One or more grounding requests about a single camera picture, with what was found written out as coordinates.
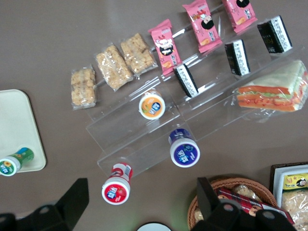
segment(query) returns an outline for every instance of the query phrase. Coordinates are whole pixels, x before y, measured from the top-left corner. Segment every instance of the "white plate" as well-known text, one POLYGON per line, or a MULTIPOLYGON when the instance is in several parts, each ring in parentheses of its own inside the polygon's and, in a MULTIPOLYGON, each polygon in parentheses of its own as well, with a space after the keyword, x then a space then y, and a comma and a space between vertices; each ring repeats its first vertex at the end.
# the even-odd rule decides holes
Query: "white plate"
POLYGON ((0 158, 27 147, 34 159, 19 172, 39 171, 46 165, 45 153, 27 95, 20 90, 0 91, 0 158))
POLYGON ((154 222, 142 225, 137 231, 171 231, 171 229, 166 225, 154 222))

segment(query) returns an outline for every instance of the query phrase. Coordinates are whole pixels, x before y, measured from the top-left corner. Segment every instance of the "pink wrapper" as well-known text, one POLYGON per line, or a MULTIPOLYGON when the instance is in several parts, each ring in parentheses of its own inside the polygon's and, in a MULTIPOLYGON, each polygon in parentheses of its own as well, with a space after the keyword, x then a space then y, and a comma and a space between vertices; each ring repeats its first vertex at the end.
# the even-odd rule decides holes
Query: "pink wrapper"
POLYGON ((249 0, 222 0, 222 3, 236 33, 242 32, 257 20, 249 0))
POLYGON ((164 75, 171 73, 173 71, 173 67, 182 63, 172 38, 171 28, 172 25, 170 20, 166 19, 161 24, 149 30, 158 53, 164 75))
POLYGON ((216 46, 222 44, 206 0, 195 0, 189 5, 183 5, 183 7, 192 23, 201 53, 213 50, 216 46))

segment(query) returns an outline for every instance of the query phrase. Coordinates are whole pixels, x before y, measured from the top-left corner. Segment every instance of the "acrylic display stand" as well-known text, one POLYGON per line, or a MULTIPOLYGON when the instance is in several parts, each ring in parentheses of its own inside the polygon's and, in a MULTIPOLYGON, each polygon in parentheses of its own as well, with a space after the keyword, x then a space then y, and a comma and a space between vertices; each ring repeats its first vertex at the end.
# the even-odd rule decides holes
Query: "acrylic display stand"
MULTIPOLYGON (((223 44, 211 53, 198 52, 191 25, 173 36, 198 87, 196 97, 187 97, 174 74, 162 76, 160 67, 127 83, 116 93, 104 81, 99 82, 97 104, 86 109, 92 119, 87 131, 102 149, 98 165, 107 175, 118 162, 129 163, 136 176, 170 157, 169 151, 161 150, 170 149, 168 137, 176 128, 187 129, 195 141, 200 141, 240 118, 261 120, 279 114, 241 108, 236 101, 236 88, 277 69, 288 60, 301 59, 304 48, 271 56, 256 23, 243 34, 236 35, 222 5, 212 11, 212 18, 218 25, 223 44), (242 77, 231 73, 224 50, 225 43, 236 39, 243 39, 251 69, 250 74, 242 77), (157 120, 148 120, 138 111, 142 95, 151 89, 160 92, 166 103, 166 112, 157 120), (106 104, 104 99, 110 97, 111 103, 106 104)), ((158 60, 155 49, 152 51, 158 60)))

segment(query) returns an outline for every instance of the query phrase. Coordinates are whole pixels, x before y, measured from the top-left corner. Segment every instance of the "brown table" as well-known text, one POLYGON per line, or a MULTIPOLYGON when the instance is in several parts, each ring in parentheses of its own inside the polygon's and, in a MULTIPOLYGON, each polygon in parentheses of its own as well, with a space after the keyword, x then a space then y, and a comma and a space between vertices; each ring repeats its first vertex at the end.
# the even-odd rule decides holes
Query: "brown table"
MULTIPOLYGON (((238 174, 269 186, 270 166, 307 160, 307 105, 264 124, 238 120, 199 142, 202 156, 189 169, 167 158, 131 182, 129 200, 107 204, 107 176, 97 166, 101 149, 85 127, 84 110, 72 111, 70 72, 94 63, 93 54, 111 41, 147 30, 169 18, 173 30, 189 21, 182 4, 169 0, 2 1, 0 90, 20 89, 30 98, 47 157, 37 172, 1 177, 0 213, 25 214, 58 200, 77 178, 89 179, 90 203, 76 231, 136 230, 159 221, 187 231, 187 209, 196 178, 238 174)), ((219 1, 208 0, 210 5, 219 1)), ((306 0, 254 0, 259 21, 281 15, 294 45, 308 45, 306 0)))

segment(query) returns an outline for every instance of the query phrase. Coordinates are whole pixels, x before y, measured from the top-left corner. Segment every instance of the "wicker basket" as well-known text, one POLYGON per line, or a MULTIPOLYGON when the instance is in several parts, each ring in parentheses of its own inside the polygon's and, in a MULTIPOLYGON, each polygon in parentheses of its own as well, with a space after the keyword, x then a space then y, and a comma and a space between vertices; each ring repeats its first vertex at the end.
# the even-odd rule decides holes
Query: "wicker basket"
MULTIPOLYGON (((250 189, 252 189, 256 193, 256 195, 262 200, 262 202, 277 207, 277 202, 273 194, 265 186, 253 180, 244 178, 228 178, 211 182, 212 188, 214 190, 221 187, 232 190, 233 188, 241 184, 244 184, 250 189)), ((196 207, 198 207, 197 196, 195 196, 195 198, 192 200, 191 205, 188 209, 187 223, 189 230, 191 230, 196 225, 196 220, 194 218, 194 211, 196 207)))

